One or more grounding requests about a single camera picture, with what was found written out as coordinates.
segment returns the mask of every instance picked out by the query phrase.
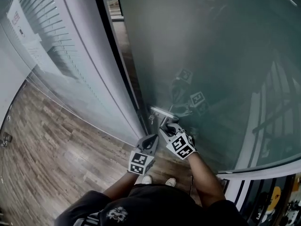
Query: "shirt sleeve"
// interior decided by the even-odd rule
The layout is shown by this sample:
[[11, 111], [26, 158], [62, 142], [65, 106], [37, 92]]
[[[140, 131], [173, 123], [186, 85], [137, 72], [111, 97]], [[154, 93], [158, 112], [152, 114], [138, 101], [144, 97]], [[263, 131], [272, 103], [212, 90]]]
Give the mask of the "shirt sleeve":
[[213, 203], [206, 212], [209, 225], [248, 226], [235, 204], [228, 200]]
[[111, 201], [102, 193], [89, 191], [55, 220], [55, 226], [73, 226], [77, 219], [101, 211]]

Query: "glass door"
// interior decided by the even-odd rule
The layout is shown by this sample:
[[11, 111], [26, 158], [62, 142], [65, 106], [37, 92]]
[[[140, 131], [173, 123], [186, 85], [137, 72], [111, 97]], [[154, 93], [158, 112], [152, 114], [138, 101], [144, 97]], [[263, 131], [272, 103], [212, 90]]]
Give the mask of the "glass door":
[[214, 170], [301, 157], [301, 0], [119, 4], [146, 110], [177, 116]]

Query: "shirt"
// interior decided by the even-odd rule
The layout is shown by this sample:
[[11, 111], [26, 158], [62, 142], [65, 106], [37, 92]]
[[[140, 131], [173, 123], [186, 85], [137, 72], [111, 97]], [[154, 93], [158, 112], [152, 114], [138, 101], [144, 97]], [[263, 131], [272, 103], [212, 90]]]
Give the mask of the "shirt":
[[55, 226], [100, 225], [247, 226], [247, 223], [228, 200], [215, 202], [205, 210], [185, 192], [161, 184], [135, 185], [128, 197], [116, 201], [89, 191], [55, 220]]

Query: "shoe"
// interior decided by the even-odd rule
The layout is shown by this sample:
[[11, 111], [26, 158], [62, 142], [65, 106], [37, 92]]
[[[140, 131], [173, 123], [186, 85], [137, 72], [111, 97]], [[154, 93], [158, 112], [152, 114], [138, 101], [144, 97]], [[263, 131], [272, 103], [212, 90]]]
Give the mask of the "shoe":
[[170, 178], [169, 180], [167, 180], [166, 182], [165, 182], [165, 185], [167, 185], [167, 186], [175, 186], [175, 184], [176, 184], [176, 179], [175, 178]]
[[142, 184], [151, 184], [152, 183], [152, 178], [149, 175], [146, 175], [143, 179], [142, 179]]

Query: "wooden floor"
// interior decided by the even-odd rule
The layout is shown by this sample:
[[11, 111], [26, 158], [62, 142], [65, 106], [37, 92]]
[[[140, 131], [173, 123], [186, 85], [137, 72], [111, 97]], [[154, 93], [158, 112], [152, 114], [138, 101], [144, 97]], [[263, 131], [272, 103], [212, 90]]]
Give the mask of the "wooden floor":
[[[2, 132], [13, 141], [0, 149], [0, 207], [15, 226], [53, 225], [86, 191], [103, 191], [127, 170], [131, 146], [85, 123], [29, 83], [10, 116]], [[190, 189], [188, 165], [164, 148], [158, 150], [150, 174], [155, 183], [175, 177], [176, 187]]]

